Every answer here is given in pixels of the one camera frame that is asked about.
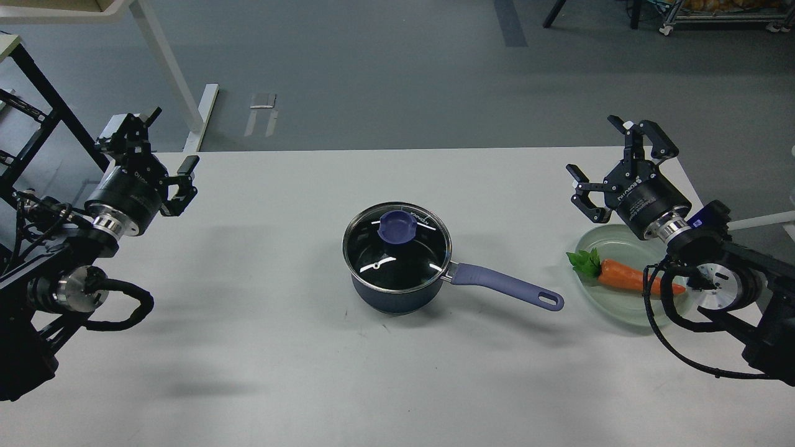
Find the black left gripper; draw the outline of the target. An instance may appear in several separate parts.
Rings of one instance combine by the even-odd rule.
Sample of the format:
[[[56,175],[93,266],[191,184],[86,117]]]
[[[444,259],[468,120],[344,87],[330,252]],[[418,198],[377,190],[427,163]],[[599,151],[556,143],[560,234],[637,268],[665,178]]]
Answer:
[[[147,113],[114,114],[96,138],[94,147],[114,160],[114,169],[84,203],[91,216],[103,212],[124,215],[130,223],[126,235],[143,235],[157,212],[179,216],[197,196],[194,171],[201,161],[189,155],[176,175],[167,176],[165,165],[153,155],[148,128],[162,113],[154,107]],[[168,188],[176,192],[168,198]]]

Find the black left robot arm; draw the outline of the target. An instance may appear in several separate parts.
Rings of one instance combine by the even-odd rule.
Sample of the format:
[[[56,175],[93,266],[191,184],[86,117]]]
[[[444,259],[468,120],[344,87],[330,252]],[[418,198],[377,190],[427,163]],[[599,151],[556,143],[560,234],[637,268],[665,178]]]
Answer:
[[[179,216],[196,197],[199,157],[176,175],[153,154],[148,130],[161,114],[116,114],[96,140],[113,159],[82,207],[12,190],[14,249],[2,262],[1,397],[15,401],[54,378],[56,353],[80,328],[119,332],[153,310],[150,292],[109,278],[96,266],[122,237],[139,237],[156,215]]]

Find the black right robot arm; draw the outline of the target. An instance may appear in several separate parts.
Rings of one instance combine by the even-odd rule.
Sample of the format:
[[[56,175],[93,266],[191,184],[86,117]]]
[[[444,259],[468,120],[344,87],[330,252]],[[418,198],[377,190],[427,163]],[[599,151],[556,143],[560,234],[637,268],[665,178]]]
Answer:
[[[678,147],[656,122],[638,124],[616,115],[608,121],[624,136],[624,155],[600,182],[574,164],[571,196],[597,224],[615,212],[639,240],[665,244],[661,261],[641,273],[648,322],[662,345],[688,366],[716,378],[794,382],[793,265],[738,245],[729,233],[730,209],[714,200],[691,214],[692,203],[661,173]],[[670,322],[692,333],[728,333],[744,345],[755,373],[707,367],[676,351],[654,318],[651,294]]]

